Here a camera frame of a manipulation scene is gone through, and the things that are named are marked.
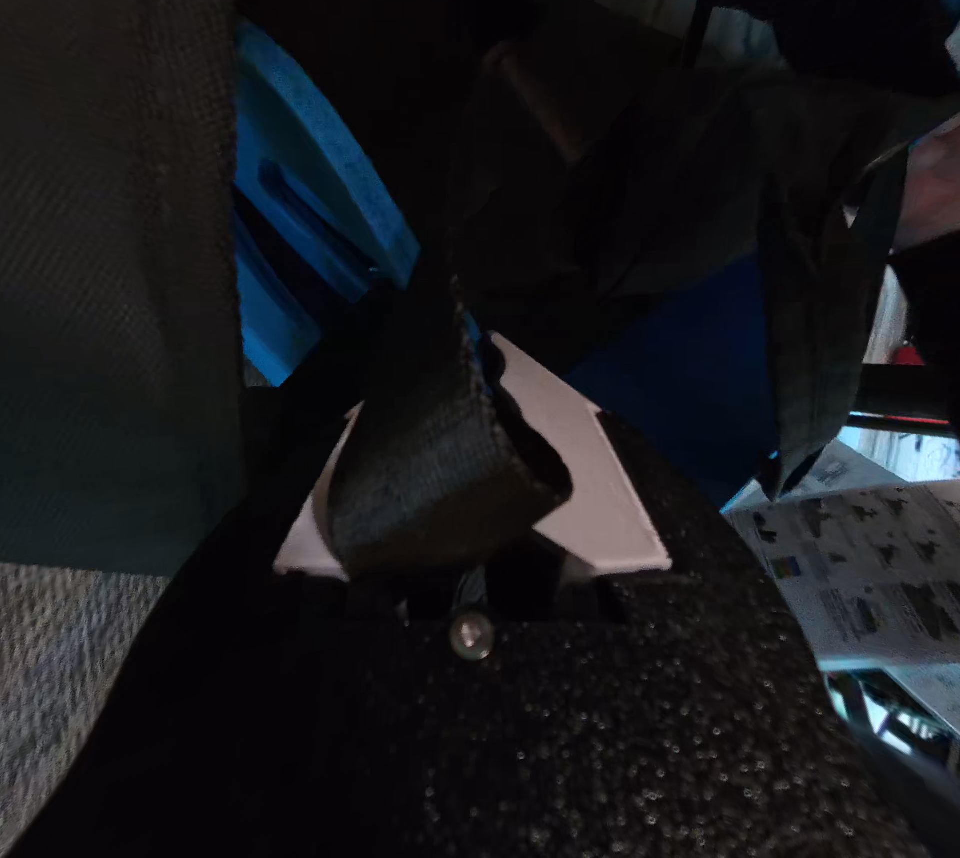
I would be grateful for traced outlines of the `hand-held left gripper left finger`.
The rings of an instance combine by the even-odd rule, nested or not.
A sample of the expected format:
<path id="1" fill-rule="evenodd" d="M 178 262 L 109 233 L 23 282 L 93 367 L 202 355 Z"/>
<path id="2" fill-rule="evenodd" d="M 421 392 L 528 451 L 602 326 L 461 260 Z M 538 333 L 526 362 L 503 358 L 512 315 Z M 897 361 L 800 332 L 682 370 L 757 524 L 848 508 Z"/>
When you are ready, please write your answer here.
<path id="1" fill-rule="evenodd" d="M 340 438 L 273 561 L 272 570 L 276 575 L 302 574 L 324 580 L 349 578 L 344 565 L 328 543 L 329 497 L 341 454 L 354 432 L 363 406 L 363 403 L 359 403 L 344 415 L 346 424 Z"/>

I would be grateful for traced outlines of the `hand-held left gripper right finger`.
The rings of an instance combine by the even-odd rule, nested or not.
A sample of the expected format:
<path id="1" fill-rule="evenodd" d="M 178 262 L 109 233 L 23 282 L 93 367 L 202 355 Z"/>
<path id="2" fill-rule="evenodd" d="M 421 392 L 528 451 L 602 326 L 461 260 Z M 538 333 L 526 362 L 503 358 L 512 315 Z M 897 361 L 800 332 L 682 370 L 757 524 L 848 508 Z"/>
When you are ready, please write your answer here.
<path id="1" fill-rule="evenodd" d="M 666 546 L 601 425 L 601 409 L 505 337 L 490 338 L 505 360 L 502 387 L 571 477 L 569 499 L 535 526 L 570 556 L 569 576 L 670 570 Z"/>

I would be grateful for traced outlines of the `printed instruction sheet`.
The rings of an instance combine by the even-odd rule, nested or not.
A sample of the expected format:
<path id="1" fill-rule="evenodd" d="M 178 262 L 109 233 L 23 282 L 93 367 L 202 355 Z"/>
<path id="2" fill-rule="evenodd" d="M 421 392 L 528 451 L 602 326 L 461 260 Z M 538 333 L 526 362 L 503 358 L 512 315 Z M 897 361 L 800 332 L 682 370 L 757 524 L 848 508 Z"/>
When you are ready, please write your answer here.
<path id="1" fill-rule="evenodd" d="M 958 498 L 835 441 L 786 497 L 752 482 L 723 513 L 823 669 L 956 664 Z"/>

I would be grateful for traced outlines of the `dark cloth bag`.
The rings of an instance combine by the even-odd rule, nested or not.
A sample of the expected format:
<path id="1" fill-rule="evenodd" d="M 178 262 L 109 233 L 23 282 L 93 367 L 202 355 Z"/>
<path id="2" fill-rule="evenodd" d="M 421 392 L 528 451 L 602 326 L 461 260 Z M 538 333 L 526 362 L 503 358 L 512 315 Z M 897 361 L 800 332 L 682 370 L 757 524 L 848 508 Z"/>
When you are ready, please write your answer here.
<path id="1" fill-rule="evenodd" d="M 557 372 L 755 255 L 774 442 L 792 492 L 857 393 L 927 102 L 852 73 L 683 70 L 589 0 L 477 69 L 414 282 Z"/>

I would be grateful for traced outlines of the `black metal bar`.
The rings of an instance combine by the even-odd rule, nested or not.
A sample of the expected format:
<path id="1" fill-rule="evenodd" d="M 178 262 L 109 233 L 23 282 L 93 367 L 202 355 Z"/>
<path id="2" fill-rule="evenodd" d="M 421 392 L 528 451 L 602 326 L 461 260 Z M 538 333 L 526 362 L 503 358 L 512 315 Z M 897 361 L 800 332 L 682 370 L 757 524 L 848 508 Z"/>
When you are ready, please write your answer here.
<path id="1" fill-rule="evenodd" d="M 848 424 L 957 438 L 958 389 L 928 365 L 865 363 Z"/>

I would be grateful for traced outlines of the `grey fabric panel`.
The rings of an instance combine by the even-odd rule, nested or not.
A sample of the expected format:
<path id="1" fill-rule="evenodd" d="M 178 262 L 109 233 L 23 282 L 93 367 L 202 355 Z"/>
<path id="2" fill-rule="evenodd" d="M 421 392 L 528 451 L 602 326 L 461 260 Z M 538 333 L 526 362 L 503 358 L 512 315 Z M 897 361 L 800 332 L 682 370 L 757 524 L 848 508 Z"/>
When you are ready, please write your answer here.
<path id="1" fill-rule="evenodd" d="M 169 577 L 239 500 L 235 0 L 1 0 L 2 562 Z"/>

